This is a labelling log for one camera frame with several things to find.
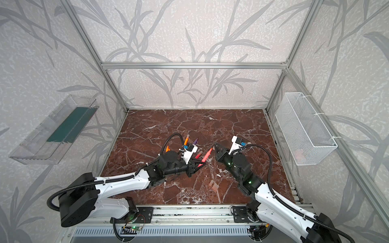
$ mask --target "brown marble surface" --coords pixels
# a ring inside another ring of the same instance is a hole
[[[214,142],[230,148],[233,135],[264,146],[273,156],[271,182],[274,190],[294,202],[262,110],[131,110],[102,176],[130,173],[151,162],[173,132],[180,132],[184,139],[189,133],[191,142],[198,138],[199,151],[204,154]],[[178,151],[179,138],[174,137],[168,145]],[[244,154],[252,164],[253,172],[266,180],[267,155],[258,148],[249,148]],[[116,197],[132,197],[138,205],[249,203],[251,199],[243,196],[234,178],[214,156],[212,152],[207,165],[191,178],[186,174],[170,176],[164,185]]]

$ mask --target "orange marker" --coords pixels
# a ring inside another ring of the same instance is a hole
[[[188,134],[188,135],[186,135],[186,139],[185,139],[185,143],[184,143],[184,145],[187,145],[187,144],[188,144],[188,141],[189,141],[189,134]]]
[[[211,154],[211,151],[212,151],[212,148],[205,154],[205,156],[204,156],[204,158],[201,160],[201,162],[205,162],[205,161],[208,159],[209,155]]]

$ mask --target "clear plastic tray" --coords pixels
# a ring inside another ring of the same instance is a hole
[[[58,164],[95,114],[95,101],[69,95],[9,157],[23,164]]]

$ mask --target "white wire basket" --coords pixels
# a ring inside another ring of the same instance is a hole
[[[338,147],[301,92],[285,93],[275,117],[296,165],[314,165]]]

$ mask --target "black cable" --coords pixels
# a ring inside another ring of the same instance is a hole
[[[119,235],[119,233],[117,232],[116,223],[115,223],[116,219],[114,217],[112,217],[111,220],[112,220],[112,225],[114,227],[114,234],[115,234],[116,238],[118,238],[121,242],[130,242],[133,238],[135,238],[134,236],[129,236],[129,237],[131,237],[131,239],[130,240],[125,240],[124,237],[121,237]]]
[[[128,180],[128,179],[131,179],[131,178],[134,178],[134,175],[129,175],[129,176],[126,176],[126,177],[122,177],[122,178],[115,178],[115,179],[109,179],[109,180],[105,180],[105,183],[111,183],[111,182],[120,182],[122,180]],[[74,190],[74,189],[77,189],[77,188],[80,188],[80,187],[86,187],[86,186],[89,186],[89,185],[99,185],[99,184],[104,184],[104,180],[96,180],[96,181],[93,181],[93,182],[86,182],[86,183],[83,183],[83,184],[80,184],[80,185],[74,185],[74,186],[71,186],[71,187],[67,187],[65,189],[62,189],[56,193],[54,193],[53,195],[51,195],[48,199],[47,199],[47,206],[54,210],[54,211],[60,211],[60,208],[55,206],[53,204],[53,199],[61,194],[63,194],[64,192],[67,192],[67,191],[71,191],[71,190]]]
[[[270,225],[270,226],[269,226],[269,230],[266,232],[265,236],[263,236],[262,238],[260,238],[259,241],[262,241],[263,239],[265,239],[266,237],[268,237],[269,234],[270,234],[270,232],[272,231],[272,229],[273,229],[273,226]],[[258,231],[262,231],[263,229],[261,229],[261,230],[247,229],[247,230],[248,230],[248,231],[252,231],[252,232],[258,232]],[[254,238],[253,236],[249,235],[249,237],[250,237],[250,239],[252,239],[253,241],[258,242],[258,240],[255,240],[255,238]]]
[[[184,146],[184,139],[182,138],[181,134],[179,134],[179,133],[173,133],[172,135],[170,135],[170,136],[168,137],[168,139],[166,139],[166,141],[165,141],[165,143],[164,143],[164,145],[163,145],[163,147],[162,147],[162,149],[161,149],[161,153],[160,153],[160,154],[163,153],[166,144],[167,144],[167,143],[169,142],[169,140],[170,140],[172,137],[174,137],[174,136],[179,136],[180,139],[181,139],[181,144],[182,144],[182,146]],[[159,159],[159,158],[156,158],[156,159],[153,160],[150,164],[155,163],[156,161],[158,161],[158,159]],[[134,177],[134,175],[130,175],[130,176],[123,177],[123,178],[109,179],[109,180],[106,180],[105,183],[119,182],[119,181],[122,181],[122,180],[131,179],[131,178],[133,178],[133,177]],[[65,193],[65,192],[67,192],[67,191],[71,191],[71,190],[74,190],[74,189],[77,189],[77,188],[80,188],[80,187],[86,187],[86,186],[89,186],[89,185],[99,185],[99,184],[104,184],[104,181],[103,181],[103,180],[98,180],[98,181],[86,182],[86,183],[83,183],[83,184],[80,184],[80,185],[74,185],[74,186],[71,186],[71,187],[67,187],[67,188],[62,189],[62,190],[60,190],[60,191],[54,193],[53,195],[51,195],[51,196],[47,199],[46,204],[47,204],[47,206],[48,206],[50,209],[59,212],[59,211],[60,211],[60,208],[57,207],[57,206],[55,206],[55,205],[53,204],[53,199],[54,199],[55,197],[57,197],[57,196],[59,196],[59,195]]]
[[[326,229],[328,229],[328,230],[334,231],[334,232],[337,233],[338,235],[341,235],[341,236],[343,236],[344,238],[348,239],[351,243],[355,243],[354,239],[351,238],[351,236],[349,236],[348,234],[346,234],[346,233],[344,233],[343,231],[340,231],[340,230],[338,230],[338,229],[336,229],[336,228],[334,228],[334,227],[332,227],[332,226],[330,226],[330,225],[324,224],[324,223],[322,223],[322,222],[320,222],[320,221],[318,221],[318,220],[316,220],[316,219],[314,219],[314,218],[312,218],[312,217],[309,217],[309,216],[305,215],[304,213],[302,213],[302,212],[296,210],[295,208],[291,207],[289,204],[287,204],[286,202],[284,202],[282,199],[280,199],[280,198],[275,194],[275,192],[274,192],[274,190],[273,190],[273,187],[272,187],[271,184],[270,184],[270,178],[271,178],[271,176],[272,176],[273,160],[272,160],[272,156],[270,155],[270,153],[269,153],[264,147],[262,147],[261,145],[258,145],[258,144],[247,144],[246,146],[243,146],[243,147],[240,148],[240,149],[235,149],[234,151],[232,151],[231,154],[234,154],[235,152],[238,152],[238,151],[242,151],[242,150],[244,150],[244,149],[246,149],[246,148],[249,148],[249,147],[258,147],[258,148],[261,148],[261,149],[263,149],[263,150],[267,153],[267,155],[269,156],[269,170],[268,170],[268,178],[267,178],[268,187],[269,187],[269,190],[270,190],[270,192],[272,193],[273,197],[274,197],[275,199],[277,199],[278,202],[280,202],[282,205],[284,205],[287,209],[289,209],[290,211],[294,212],[295,214],[297,214],[297,215],[299,215],[299,216],[301,216],[301,217],[304,217],[305,219],[308,219],[309,221],[311,221],[311,222],[313,222],[313,223],[315,223],[315,224],[318,224],[318,225],[320,225],[320,226],[323,227],[323,228],[326,228]]]
[[[165,143],[163,144],[162,148],[161,148],[161,153],[159,154],[160,156],[163,154],[163,152],[165,151],[165,147],[166,147],[166,144],[168,144],[169,140],[174,137],[174,136],[179,136],[180,139],[181,139],[181,146],[183,147],[184,146],[184,139],[182,138],[182,135],[179,134],[179,133],[173,133],[172,135],[170,135],[168,137],[168,139],[166,139]]]

